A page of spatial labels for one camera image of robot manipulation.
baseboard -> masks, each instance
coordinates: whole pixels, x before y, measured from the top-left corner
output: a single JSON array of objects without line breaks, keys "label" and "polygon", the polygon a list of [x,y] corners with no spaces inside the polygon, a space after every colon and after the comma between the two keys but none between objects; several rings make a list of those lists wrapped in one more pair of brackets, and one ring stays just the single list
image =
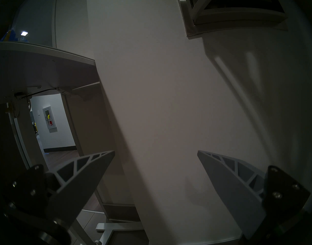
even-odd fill
[{"label": "baseboard", "polygon": [[71,151],[77,150],[76,146],[69,146],[69,147],[53,147],[53,148],[44,148],[44,152],[59,152],[59,151]]}]

fire extinguisher cabinet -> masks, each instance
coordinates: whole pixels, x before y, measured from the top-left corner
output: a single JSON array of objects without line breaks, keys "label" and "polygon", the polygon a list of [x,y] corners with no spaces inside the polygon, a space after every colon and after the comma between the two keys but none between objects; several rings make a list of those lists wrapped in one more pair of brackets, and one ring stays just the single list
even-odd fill
[{"label": "fire extinguisher cabinet", "polygon": [[48,129],[56,128],[55,120],[54,120],[53,113],[52,113],[52,108],[50,106],[43,108],[43,114],[45,117],[47,128]]}]

wood floor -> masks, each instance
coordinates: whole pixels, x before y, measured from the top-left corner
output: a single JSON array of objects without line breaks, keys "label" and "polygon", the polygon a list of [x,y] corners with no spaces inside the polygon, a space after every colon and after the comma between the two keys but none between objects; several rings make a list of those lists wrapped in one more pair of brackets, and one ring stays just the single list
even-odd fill
[{"label": "wood floor", "polygon": [[[37,135],[36,138],[37,138],[39,147],[41,149],[41,152],[44,156],[46,165],[47,165],[49,170],[55,168],[57,165],[59,165],[60,163],[62,163],[64,161],[70,160],[70,159],[75,158],[75,157],[79,157],[77,150],[44,153],[40,136]],[[90,199],[88,200],[88,202],[86,203],[86,205],[84,206],[83,209],[102,212],[102,208],[101,208],[95,194],[93,194],[90,197]]]}]

white stand base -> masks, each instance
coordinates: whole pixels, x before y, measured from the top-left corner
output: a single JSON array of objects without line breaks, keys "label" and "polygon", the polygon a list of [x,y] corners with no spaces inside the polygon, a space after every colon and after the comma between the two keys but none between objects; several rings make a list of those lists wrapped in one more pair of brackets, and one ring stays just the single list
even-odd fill
[{"label": "white stand base", "polygon": [[107,245],[113,231],[134,231],[143,230],[141,222],[125,222],[125,223],[98,223],[96,230],[104,231],[100,238],[102,245]]}]

air vent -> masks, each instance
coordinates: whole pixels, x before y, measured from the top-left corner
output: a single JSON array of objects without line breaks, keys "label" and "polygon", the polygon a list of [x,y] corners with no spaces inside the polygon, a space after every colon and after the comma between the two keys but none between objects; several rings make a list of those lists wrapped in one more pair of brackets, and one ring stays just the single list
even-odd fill
[{"label": "air vent", "polygon": [[205,32],[277,27],[287,17],[278,0],[179,0],[191,37]]}]

